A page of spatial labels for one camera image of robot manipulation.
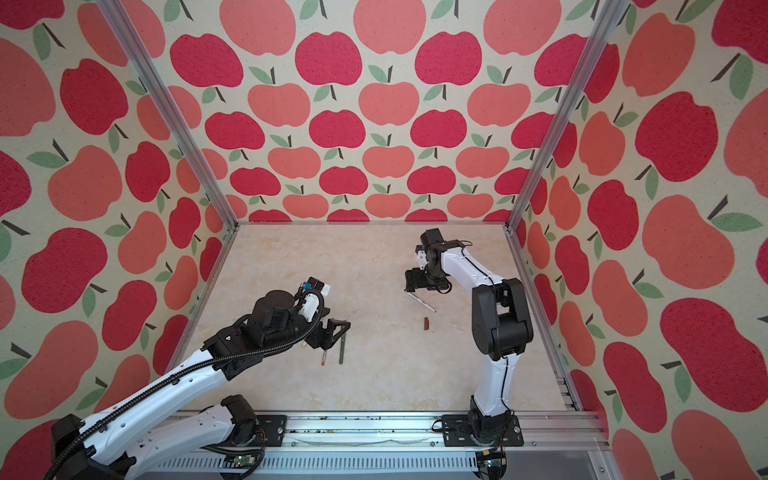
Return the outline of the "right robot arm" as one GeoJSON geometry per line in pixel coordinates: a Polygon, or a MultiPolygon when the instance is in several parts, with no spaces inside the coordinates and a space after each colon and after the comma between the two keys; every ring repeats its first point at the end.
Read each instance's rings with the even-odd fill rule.
{"type": "Polygon", "coordinates": [[[475,443],[494,445],[512,425],[513,377],[534,328],[523,283],[493,273],[469,246],[444,239],[437,228],[426,230],[415,247],[418,265],[405,272],[405,292],[411,297],[420,289],[447,294],[459,284],[471,297],[472,337],[486,366],[470,400],[468,423],[475,443]]]}

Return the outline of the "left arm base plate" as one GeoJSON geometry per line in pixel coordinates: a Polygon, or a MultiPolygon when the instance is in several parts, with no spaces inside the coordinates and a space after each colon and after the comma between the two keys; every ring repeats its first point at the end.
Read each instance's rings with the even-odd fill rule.
{"type": "Polygon", "coordinates": [[[286,415],[256,415],[234,419],[232,431],[215,446],[235,448],[280,447],[286,431],[286,415]]]}

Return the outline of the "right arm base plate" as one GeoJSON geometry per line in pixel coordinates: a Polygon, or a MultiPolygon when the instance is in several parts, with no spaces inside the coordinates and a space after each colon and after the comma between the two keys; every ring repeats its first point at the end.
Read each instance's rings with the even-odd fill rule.
{"type": "Polygon", "coordinates": [[[439,423],[446,447],[522,447],[524,438],[519,419],[506,412],[501,415],[443,415],[439,423]]]}

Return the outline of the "green pen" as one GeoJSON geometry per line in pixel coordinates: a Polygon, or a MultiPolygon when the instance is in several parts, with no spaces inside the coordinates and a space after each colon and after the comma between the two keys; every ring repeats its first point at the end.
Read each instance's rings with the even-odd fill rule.
{"type": "Polygon", "coordinates": [[[341,339],[339,341],[339,355],[338,355],[338,364],[339,365],[343,365],[344,364],[345,345],[346,345],[346,333],[342,334],[341,339]]]}

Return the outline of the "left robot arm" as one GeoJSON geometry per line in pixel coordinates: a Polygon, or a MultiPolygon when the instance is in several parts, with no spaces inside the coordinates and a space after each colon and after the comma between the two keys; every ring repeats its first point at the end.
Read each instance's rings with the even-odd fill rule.
{"type": "Polygon", "coordinates": [[[176,368],[125,399],[81,419],[70,414],[52,429],[48,479],[135,479],[190,450],[264,457],[266,429],[248,401],[230,395],[184,420],[181,407],[233,380],[264,359],[305,343],[328,350],[349,329],[329,318],[330,286],[309,278],[296,293],[273,290],[249,314],[220,329],[176,368]]]}

